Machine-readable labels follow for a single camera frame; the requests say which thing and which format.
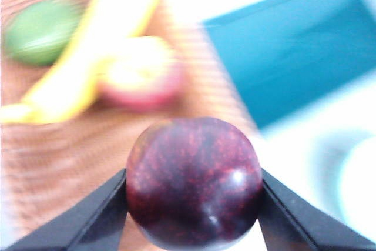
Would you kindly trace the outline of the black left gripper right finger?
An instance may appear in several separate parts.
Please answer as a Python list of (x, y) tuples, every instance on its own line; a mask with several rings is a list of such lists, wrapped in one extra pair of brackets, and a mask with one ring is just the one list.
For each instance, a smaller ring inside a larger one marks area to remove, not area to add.
[(267, 250), (375, 250), (375, 243), (263, 170), (260, 227)]

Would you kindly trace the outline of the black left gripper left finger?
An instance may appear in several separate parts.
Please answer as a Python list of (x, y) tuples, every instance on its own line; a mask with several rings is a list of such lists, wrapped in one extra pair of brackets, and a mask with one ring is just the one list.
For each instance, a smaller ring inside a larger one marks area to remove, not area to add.
[(127, 216), (126, 171), (7, 250), (118, 250)]

